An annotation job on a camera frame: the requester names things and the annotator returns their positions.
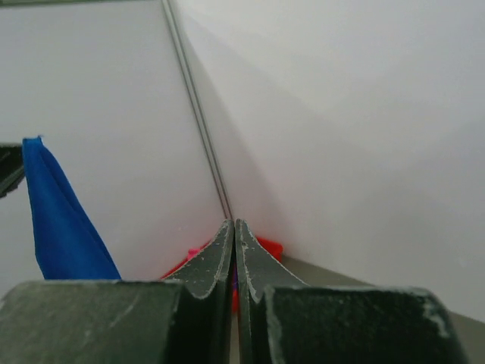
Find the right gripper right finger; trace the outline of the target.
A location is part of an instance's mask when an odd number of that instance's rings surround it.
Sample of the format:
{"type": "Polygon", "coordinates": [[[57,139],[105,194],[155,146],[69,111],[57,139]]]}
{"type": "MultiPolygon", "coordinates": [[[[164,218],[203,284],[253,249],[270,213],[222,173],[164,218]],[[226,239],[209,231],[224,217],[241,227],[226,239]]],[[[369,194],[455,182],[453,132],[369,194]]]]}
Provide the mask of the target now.
{"type": "Polygon", "coordinates": [[[417,287],[312,287],[235,223],[243,363],[466,363],[449,314],[417,287]]]}

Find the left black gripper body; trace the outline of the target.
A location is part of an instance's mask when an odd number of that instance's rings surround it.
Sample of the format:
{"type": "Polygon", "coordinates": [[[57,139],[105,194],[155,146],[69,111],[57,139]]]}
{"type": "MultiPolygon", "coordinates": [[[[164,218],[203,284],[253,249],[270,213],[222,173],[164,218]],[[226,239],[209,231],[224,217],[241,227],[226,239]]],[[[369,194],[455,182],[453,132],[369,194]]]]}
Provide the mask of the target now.
{"type": "Polygon", "coordinates": [[[6,197],[18,188],[25,176],[22,145],[2,143],[0,155],[0,196],[6,197]]]}

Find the grey corner frame post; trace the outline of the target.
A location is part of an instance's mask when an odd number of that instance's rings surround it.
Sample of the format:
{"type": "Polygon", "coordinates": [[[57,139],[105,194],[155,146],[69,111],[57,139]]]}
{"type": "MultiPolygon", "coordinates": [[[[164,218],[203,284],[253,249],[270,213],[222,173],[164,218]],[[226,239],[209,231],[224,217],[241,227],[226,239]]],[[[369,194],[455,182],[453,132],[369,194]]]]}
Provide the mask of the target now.
{"type": "Polygon", "coordinates": [[[199,136],[202,142],[205,156],[209,164],[209,168],[211,170],[211,175],[213,177],[214,185],[221,203],[224,217],[226,219],[233,220],[233,212],[231,209],[227,188],[224,183],[221,167],[219,161],[217,160],[217,153],[211,139],[211,134],[208,128],[207,121],[205,120],[202,102],[197,92],[195,79],[189,64],[189,58],[186,51],[186,46],[184,44],[183,31],[178,19],[176,2],[163,0],[161,4],[167,20],[169,31],[171,33],[172,42],[174,44],[175,52],[177,54],[178,63],[183,75],[183,80],[186,86],[190,105],[192,107],[192,111],[196,120],[199,136]]]}

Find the red plastic bin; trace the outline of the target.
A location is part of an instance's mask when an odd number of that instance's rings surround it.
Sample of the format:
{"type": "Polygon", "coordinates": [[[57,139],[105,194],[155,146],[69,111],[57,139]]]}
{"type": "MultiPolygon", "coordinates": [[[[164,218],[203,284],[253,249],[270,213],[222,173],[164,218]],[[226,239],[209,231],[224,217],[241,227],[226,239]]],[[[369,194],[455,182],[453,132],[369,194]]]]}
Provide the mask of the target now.
{"type": "MultiPolygon", "coordinates": [[[[281,262],[282,255],[283,255],[283,246],[280,243],[277,243],[277,242],[274,242],[272,240],[265,239],[265,238],[262,238],[262,237],[256,237],[256,240],[278,262],[281,262]]],[[[208,240],[205,244],[198,246],[198,247],[193,247],[193,248],[199,248],[200,252],[201,252],[209,243],[210,243],[210,241],[208,240]]],[[[183,265],[185,265],[188,261],[189,260],[187,259],[187,255],[186,255],[186,258],[184,260],[179,262],[170,271],[168,271],[166,274],[161,276],[161,279],[168,278],[174,272],[176,272],[178,269],[180,269],[183,265]]],[[[238,280],[237,280],[237,273],[236,273],[236,271],[234,271],[234,273],[233,273],[232,313],[237,313],[238,308],[239,308],[238,280]]]]}

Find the dark blue towel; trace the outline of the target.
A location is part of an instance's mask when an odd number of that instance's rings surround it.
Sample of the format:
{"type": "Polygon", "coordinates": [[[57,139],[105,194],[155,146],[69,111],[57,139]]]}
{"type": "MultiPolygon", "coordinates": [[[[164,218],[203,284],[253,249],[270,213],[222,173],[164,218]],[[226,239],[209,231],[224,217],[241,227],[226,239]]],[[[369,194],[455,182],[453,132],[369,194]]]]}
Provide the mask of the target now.
{"type": "Polygon", "coordinates": [[[120,280],[111,255],[41,137],[22,142],[35,256],[46,280],[120,280]]]}

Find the pink towel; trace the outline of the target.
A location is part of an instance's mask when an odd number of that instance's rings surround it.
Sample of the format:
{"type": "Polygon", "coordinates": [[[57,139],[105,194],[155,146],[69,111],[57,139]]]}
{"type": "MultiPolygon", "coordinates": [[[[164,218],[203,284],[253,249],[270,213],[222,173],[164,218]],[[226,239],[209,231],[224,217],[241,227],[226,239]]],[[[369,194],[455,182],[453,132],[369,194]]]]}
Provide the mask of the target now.
{"type": "Polygon", "coordinates": [[[191,248],[189,249],[188,251],[188,254],[187,254],[187,259],[188,260],[191,260],[193,259],[195,256],[197,256],[200,252],[200,249],[199,248],[191,248]]]}

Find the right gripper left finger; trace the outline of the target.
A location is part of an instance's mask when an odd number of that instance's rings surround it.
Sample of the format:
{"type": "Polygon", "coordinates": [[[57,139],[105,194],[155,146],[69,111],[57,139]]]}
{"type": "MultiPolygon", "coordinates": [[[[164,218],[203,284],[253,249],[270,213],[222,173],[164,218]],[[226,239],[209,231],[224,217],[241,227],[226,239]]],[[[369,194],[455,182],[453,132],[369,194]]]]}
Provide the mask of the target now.
{"type": "Polygon", "coordinates": [[[1,301],[3,363],[227,363],[233,222],[160,281],[28,281],[1,301]]]}

